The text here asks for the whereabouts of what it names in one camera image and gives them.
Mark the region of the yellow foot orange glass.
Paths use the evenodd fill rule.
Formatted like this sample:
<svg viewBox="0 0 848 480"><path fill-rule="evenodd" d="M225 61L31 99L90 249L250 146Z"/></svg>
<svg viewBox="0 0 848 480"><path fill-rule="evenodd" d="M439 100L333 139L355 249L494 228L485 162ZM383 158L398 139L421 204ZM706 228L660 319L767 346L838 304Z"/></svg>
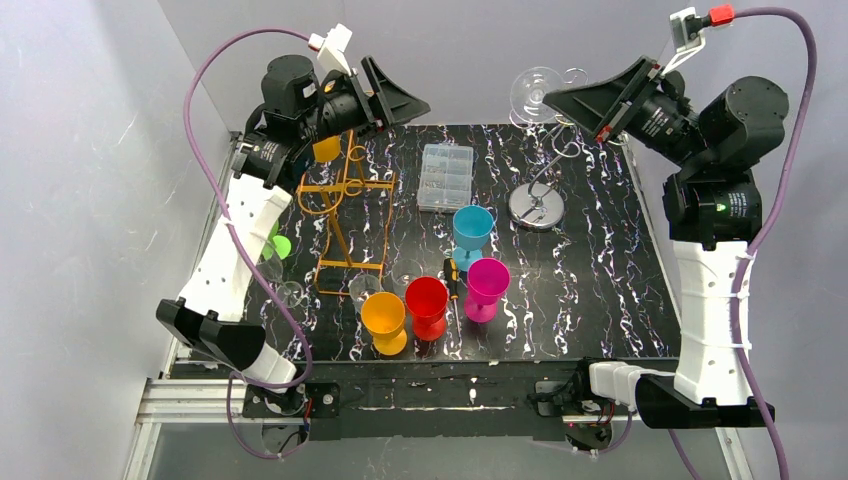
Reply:
<svg viewBox="0 0 848 480"><path fill-rule="evenodd" d="M328 78L325 80L321 87L321 96L318 100L318 136L312 145L314 158L318 163L327 163L335 160L341 151L340 134L334 133L330 127L324 124L325 107L329 105L330 94L335 89L335 83L335 79Z"/></svg>

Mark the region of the clear wine glass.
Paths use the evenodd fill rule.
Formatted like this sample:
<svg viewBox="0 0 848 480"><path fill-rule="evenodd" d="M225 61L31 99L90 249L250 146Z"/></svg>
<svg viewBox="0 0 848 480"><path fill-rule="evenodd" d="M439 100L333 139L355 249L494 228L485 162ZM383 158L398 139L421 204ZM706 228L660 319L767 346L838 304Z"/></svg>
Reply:
<svg viewBox="0 0 848 480"><path fill-rule="evenodd" d="M269 258L261 258L257 268L287 308L297 307L303 302L305 297L303 285L288 278L284 271L283 260L276 253Z"/></svg>
<svg viewBox="0 0 848 480"><path fill-rule="evenodd" d="M563 88L562 76L548 67L533 67L522 72L510 89L511 116L518 123L551 122L557 112L543 103L547 93Z"/></svg>

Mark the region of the gold wire glass rack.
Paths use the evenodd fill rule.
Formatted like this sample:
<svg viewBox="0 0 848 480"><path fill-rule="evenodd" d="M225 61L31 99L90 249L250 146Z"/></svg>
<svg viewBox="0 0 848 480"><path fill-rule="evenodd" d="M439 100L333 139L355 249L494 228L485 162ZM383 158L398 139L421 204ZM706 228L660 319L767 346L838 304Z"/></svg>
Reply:
<svg viewBox="0 0 848 480"><path fill-rule="evenodd" d="M325 221L326 241L317 257L313 285L324 295L347 296L360 274L381 280L387 270L389 230L398 175L378 164L353 131L324 143L337 158L323 167L325 178L300 181L301 211Z"/></svg>

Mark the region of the silver wire glass stand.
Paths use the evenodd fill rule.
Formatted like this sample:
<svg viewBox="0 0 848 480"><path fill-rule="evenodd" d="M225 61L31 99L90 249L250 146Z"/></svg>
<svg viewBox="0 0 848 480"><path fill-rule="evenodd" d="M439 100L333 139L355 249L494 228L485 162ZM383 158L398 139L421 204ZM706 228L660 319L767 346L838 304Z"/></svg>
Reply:
<svg viewBox="0 0 848 480"><path fill-rule="evenodd" d="M563 88L575 87L578 84L586 85L589 80L588 73L582 68L570 68L558 73L564 80ZM511 111L510 121L516 126L534 127L544 124L518 123L512 118ZM576 130L576 124L559 113L551 122L554 126L541 140L541 146L551 147L554 150L554 157L548 160L529 182L516 187L508 200L508 210L512 220L520 227L532 231L550 231L563 219L565 213L563 197L555 191L553 185L545 184L541 179L560 160L575 158L581 152L581 148L574 140L566 142L561 148L556 146L557 139L566 131Z"/></svg>

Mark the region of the blue plastic wine glass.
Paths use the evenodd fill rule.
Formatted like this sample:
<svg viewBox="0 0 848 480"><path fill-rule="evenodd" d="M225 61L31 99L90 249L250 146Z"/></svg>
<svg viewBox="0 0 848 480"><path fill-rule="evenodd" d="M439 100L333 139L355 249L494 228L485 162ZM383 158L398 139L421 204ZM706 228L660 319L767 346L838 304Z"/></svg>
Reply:
<svg viewBox="0 0 848 480"><path fill-rule="evenodd" d="M467 272L474 262L483 258L482 248L489 241L493 227L494 217L479 205L468 205L454 213L452 259L461 272Z"/></svg>

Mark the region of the green plastic wine glass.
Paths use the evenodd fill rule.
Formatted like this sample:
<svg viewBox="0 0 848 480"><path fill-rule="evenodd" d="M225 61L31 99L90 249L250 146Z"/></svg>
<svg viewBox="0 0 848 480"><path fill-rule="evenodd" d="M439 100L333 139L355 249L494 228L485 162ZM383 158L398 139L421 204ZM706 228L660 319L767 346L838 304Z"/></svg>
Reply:
<svg viewBox="0 0 848 480"><path fill-rule="evenodd" d="M289 256L291 249L291 241L279 233L279 221L276 221L262 249L261 258L263 260L270 260L272 258L284 260Z"/></svg>

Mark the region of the red plastic wine glass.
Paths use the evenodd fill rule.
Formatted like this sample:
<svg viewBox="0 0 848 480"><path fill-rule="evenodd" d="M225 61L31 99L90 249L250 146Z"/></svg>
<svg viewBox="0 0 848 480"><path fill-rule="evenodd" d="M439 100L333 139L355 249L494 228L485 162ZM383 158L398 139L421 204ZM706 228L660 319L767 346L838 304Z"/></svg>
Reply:
<svg viewBox="0 0 848 480"><path fill-rule="evenodd" d="M420 340L432 342L444 334L449 294L440 279L430 276L415 279L407 287L404 299L412 315L413 331Z"/></svg>

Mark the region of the magenta plastic wine glass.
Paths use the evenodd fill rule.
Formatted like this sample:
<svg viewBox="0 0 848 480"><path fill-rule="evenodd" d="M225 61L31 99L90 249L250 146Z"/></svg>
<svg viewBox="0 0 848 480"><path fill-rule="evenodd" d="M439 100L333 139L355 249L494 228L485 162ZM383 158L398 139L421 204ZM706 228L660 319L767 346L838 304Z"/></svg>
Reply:
<svg viewBox="0 0 848 480"><path fill-rule="evenodd" d="M468 296L464 310L469 320L487 323L494 319L497 303L504 297L511 284L508 267L495 258L481 258L467 272Z"/></svg>

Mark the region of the orange plastic wine glass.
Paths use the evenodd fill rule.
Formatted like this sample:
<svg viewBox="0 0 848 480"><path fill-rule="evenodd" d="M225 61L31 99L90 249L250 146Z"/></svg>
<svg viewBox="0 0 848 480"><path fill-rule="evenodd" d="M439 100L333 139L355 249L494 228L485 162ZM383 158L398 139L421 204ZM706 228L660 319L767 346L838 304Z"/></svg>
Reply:
<svg viewBox="0 0 848 480"><path fill-rule="evenodd" d="M390 292L371 295L363 304L361 319L380 354L394 356L404 350L408 340L406 307L397 295Z"/></svg>

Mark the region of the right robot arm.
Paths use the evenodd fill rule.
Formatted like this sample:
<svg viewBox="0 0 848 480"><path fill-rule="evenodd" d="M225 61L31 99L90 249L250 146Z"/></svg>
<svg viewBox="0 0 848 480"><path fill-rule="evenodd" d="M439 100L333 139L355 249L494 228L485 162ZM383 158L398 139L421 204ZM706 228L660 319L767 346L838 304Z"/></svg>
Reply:
<svg viewBox="0 0 848 480"><path fill-rule="evenodd" d="M605 142L626 133L677 166L663 207L681 276L681 347L674 372L587 358L574 400L609 401L656 429L763 427L774 407L755 397L742 356L749 275L763 226L752 169L785 136L787 94L759 76L740 78L701 112L676 71L643 57L603 82L561 88L539 101Z"/></svg>

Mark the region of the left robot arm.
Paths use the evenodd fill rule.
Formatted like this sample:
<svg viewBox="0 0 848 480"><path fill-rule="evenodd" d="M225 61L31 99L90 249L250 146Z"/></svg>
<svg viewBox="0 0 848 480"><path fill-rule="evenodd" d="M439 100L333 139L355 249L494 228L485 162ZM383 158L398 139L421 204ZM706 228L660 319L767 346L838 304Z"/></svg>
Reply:
<svg viewBox="0 0 848 480"><path fill-rule="evenodd" d="M338 70L318 80L313 62L302 55L268 64L263 101L246 124L245 149L232 166L212 236L188 283L156 309L156 319L183 345L277 394L303 376L267 342L262 326L242 317L272 228L315 161L314 144L348 131L371 138L430 110L372 57L361 65L369 90L356 74Z"/></svg>

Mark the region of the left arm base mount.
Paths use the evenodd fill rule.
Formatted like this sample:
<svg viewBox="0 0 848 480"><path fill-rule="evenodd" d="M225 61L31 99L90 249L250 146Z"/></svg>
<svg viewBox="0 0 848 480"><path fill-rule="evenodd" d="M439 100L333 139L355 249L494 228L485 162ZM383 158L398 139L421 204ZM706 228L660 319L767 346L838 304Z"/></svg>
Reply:
<svg viewBox="0 0 848 480"><path fill-rule="evenodd" d="M340 399L340 386L336 383L304 383L282 394L250 385L241 417L260 423L264 454L282 457L310 439L314 420L337 417Z"/></svg>

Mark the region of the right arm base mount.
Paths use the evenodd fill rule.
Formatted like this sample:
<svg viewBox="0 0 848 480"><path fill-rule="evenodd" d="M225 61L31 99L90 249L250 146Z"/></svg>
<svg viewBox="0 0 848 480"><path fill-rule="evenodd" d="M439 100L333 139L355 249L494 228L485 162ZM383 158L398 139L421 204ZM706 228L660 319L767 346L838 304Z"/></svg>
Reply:
<svg viewBox="0 0 848 480"><path fill-rule="evenodd" d="M618 449L634 424L634 415L626 406L593 394L574 379L537 382L526 402L540 417L565 417L566 426L575 429L566 434L570 451L592 459Z"/></svg>

